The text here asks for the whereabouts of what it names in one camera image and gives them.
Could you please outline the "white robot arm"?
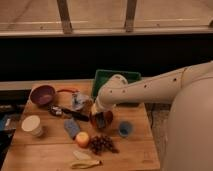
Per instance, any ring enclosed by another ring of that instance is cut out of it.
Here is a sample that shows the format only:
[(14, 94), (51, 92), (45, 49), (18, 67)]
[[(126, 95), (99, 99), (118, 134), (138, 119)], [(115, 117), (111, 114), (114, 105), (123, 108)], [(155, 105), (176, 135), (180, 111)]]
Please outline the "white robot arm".
[(133, 83), (115, 74), (99, 89), (93, 113), (140, 102), (171, 105), (163, 171), (213, 171), (213, 61)]

